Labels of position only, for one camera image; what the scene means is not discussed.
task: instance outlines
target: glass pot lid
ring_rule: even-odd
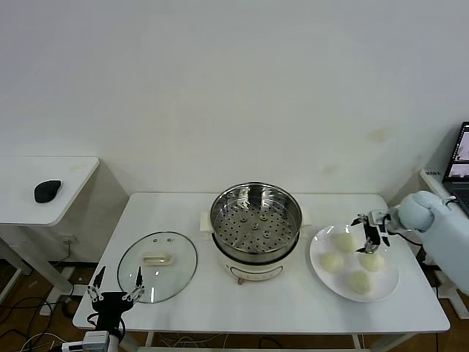
[[[177,232],[155,232],[135,242],[122,256],[117,281],[122,291],[135,287],[141,267],[145,293],[142,303],[165,301],[188,285],[197,267],[191,240]]]

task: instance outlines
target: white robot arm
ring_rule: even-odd
[[[461,291],[469,294],[469,219],[452,211],[447,202],[420,191],[409,194],[395,208],[360,215],[352,224],[363,222],[369,230],[361,252],[376,251],[386,232],[417,232],[426,253]]]

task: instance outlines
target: table leg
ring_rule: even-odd
[[[438,288],[438,298],[449,299],[459,319],[469,319],[468,308],[459,296],[456,285],[442,271],[436,270],[435,275],[441,283]]]
[[[0,238],[0,256],[4,258],[8,263],[13,265],[16,268],[16,272],[13,274],[12,278],[9,280],[7,285],[4,287],[0,293],[0,304],[8,296],[15,283],[21,277],[21,274],[29,275],[32,272],[32,269],[22,261],[21,257],[13,251],[8,244]]]
[[[407,341],[416,334],[390,334],[381,337],[372,346],[373,352],[387,352],[390,349],[400,345],[404,341]]]
[[[20,269],[23,274],[29,275],[32,272],[32,269],[28,267],[27,264],[21,259],[19,255],[16,254],[15,251],[13,251],[10,246],[8,246],[8,243],[3,241],[0,238],[0,256],[4,258],[8,263],[13,265],[15,268]]]
[[[154,332],[154,331],[150,331],[150,332],[147,334],[147,340],[145,341],[145,347],[152,347],[153,336],[155,336],[155,332]]]
[[[127,333],[124,335],[119,346],[124,348],[127,352],[137,352],[140,344],[129,333]]]
[[[14,244],[10,244],[10,248],[22,257],[30,266],[32,266],[39,274],[49,281],[52,285],[52,291],[47,297],[47,302],[51,304],[53,309],[59,301],[60,296],[68,296],[72,292],[73,285],[68,281],[72,275],[74,268],[64,268],[59,273],[41,251],[37,251],[34,243],[32,243],[22,230],[16,232],[17,238]],[[44,306],[40,315],[50,315],[49,306]]]

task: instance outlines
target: white side table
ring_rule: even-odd
[[[72,290],[74,295],[83,295],[85,289],[79,287],[83,285],[73,287],[68,281],[74,268],[64,268],[59,273],[43,253],[35,250],[21,227],[49,227],[60,222],[98,164],[96,157],[0,157],[0,224],[15,227],[14,237],[0,231],[2,242],[10,247],[0,243],[1,253],[29,274],[30,269],[20,260],[24,259],[53,285],[47,298],[53,308],[60,296],[69,295]],[[47,180],[61,180],[62,185],[52,201],[36,203],[34,188]],[[48,306],[40,311],[41,315],[50,313]]]

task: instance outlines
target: black computer mouse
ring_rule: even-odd
[[[54,199],[62,184],[59,180],[41,182],[34,189],[34,200],[38,203],[47,203]]]

